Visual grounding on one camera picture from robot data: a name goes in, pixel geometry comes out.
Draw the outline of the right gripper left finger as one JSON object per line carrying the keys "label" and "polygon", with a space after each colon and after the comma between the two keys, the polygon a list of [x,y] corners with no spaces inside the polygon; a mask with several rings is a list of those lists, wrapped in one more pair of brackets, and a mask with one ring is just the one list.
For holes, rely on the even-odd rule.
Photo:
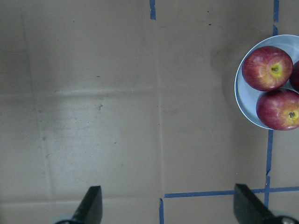
{"label": "right gripper left finger", "polygon": [[71,224],[100,224],[103,214],[101,186],[91,186],[73,214]]}

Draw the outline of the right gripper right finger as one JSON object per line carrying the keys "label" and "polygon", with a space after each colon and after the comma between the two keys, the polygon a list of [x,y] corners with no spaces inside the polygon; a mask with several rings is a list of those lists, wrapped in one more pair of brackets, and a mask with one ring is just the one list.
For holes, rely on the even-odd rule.
{"label": "right gripper right finger", "polygon": [[283,224],[245,184],[235,185],[233,211],[239,224]]}

